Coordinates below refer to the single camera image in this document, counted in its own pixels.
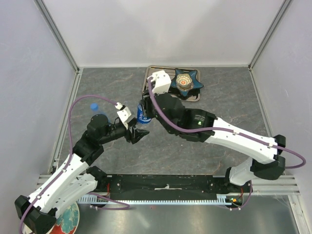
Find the blue tinted plastic bottle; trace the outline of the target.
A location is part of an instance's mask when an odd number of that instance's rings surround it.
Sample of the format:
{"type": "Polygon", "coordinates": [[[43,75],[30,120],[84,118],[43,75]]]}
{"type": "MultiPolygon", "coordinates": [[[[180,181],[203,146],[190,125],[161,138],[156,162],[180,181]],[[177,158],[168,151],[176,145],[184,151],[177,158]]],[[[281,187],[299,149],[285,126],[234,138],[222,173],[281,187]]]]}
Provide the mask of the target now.
{"type": "Polygon", "coordinates": [[[98,123],[111,123],[107,115],[103,112],[103,110],[100,107],[98,107],[97,111],[91,110],[91,112],[92,112],[91,121],[95,121],[98,123]]]}

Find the labelled clear water bottle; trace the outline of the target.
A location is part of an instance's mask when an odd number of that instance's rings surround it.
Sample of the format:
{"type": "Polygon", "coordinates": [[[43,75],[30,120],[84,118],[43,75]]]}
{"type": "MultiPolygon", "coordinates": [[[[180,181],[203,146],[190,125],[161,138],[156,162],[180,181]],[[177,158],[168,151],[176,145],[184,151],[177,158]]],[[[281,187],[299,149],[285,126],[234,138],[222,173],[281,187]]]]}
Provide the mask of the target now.
{"type": "Polygon", "coordinates": [[[137,121],[140,124],[148,124],[151,122],[150,118],[147,118],[144,113],[141,104],[139,103],[137,106],[137,121]]]}

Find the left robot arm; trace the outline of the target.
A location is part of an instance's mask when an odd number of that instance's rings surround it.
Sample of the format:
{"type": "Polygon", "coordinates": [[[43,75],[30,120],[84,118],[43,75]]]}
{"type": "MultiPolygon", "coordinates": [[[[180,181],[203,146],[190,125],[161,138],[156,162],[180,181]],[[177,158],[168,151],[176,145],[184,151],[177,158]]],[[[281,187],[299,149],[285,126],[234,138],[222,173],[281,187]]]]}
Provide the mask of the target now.
{"type": "Polygon", "coordinates": [[[21,230],[26,226],[35,234],[46,234],[83,195],[105,190],[106,178],[86,171],[104,152],[103,145],[119,138],[135,144],[149,134],[136,128],[136,118],[123,111],[120,115],[114,124],[103,114],[91,117],[87,130],[55,173],[29,196],[20,195],[15,200],[21,230]]]}

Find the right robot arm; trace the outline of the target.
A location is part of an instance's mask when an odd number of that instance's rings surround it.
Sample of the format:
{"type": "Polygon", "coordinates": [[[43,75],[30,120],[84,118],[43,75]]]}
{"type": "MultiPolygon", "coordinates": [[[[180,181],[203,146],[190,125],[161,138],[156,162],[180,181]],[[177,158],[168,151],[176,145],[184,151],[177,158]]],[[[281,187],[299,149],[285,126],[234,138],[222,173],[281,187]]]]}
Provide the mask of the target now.
{"type": "Polygon", "coordinates": [[[169,134],[191,142],[221,145],[247,155],[246,161],[226,171],[223,186],[229,192],[256,177],[277,180],[285,171],[285,158],[279,149],[286,144],[282,135],[265,137],[250,133],[207,111],[186,108],[180,99],[168,93],[152,98],[145,91],[140,104],[143,114],[157,119],[169,134]]]}

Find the blue bottle cap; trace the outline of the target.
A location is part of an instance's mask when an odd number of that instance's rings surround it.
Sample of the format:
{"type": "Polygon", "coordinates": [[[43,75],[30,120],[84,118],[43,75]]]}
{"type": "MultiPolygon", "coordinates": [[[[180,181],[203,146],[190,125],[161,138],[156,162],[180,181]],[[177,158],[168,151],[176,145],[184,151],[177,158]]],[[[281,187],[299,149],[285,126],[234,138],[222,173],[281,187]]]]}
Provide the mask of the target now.
{"type": "Polygon", "coordinates": [[[92,111],[97,111],[97,110],[98,110],[98,104],[97,104],[97,103],[92,103],[92,104],[90,105],[90,109],[91,109],[92,111]]]}

